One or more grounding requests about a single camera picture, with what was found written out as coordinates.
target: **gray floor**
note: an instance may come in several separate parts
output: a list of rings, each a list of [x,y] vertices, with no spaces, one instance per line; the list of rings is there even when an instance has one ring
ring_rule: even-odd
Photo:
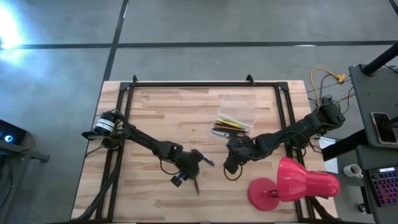
[[[122,0],[6,0],[20,44],[110,44]],[[219,41],[396,40],[398,16],[387,0],[139,0],[130,1],[120,43]],[[314,67],[348,75],[388,45],[118,49],[110,80],[305,80]],[[32,162],[11,223],[67,221],[72,210],[109,49],[0,50],[0,119],[29,130],[48,164]],[[391,62],[398,65],[398,60]],[[318,72],[315,82],[324,75]],[[325,85],[335,81],[325,80]],[[351,83],[324,89],[340,98]],[[343,138],[362,128],[350,99],[347,121],[327,134]],[[358,187],[335,198],[339,217],[372,222],[356,211]]]

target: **wooden tabletop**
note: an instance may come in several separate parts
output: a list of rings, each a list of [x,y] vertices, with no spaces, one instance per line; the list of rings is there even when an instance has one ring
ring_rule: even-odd
[[[307,94],[303,81],[289,83],[296,120],[309,114]],[[105,82],[96,114],[114,109],[120,82]],[[114,209],[114,222],[293,222],[297,216],[293,202],[281,202],[270,212],[254,208],[248,198],[250,181],[258,177],[276,180],[278,163],[286,156],[284,145],[257,162],[243,166],[243,174],[231,182],[224,177],[223,163],[228,155],[226,142],[209,134],[217,115],[220,98],[224,94],[239,95],[252,101],[256,109],[256,124],[250,136],[274,133],[281,129],[273,87],[145,87],[135,88],[129,122],[160,141],[181,144],[185,151],[199,149],[216,163],[214,167],[200,163],[197,178],[200,195],[192,180],[179,188],[171,182],[172,176],[163,173],[159,160],[152,152],[134,142],[126,141],[123,163]],[[285,118],[289,124],[286,103]],[[88,151],[98,147],[92,141]],[[72,218],[83,213],[98,193],[103,175],[106,150],[100,149],[86,159],[76,195]],[[325,170],[322,155],[309,147],[305,155],[308,170]],[[165,170],[176,171],[166,162]],[[336,208],[332,198],[320,199],[332,215]],[[304,217],[308,217],[302,199]]]

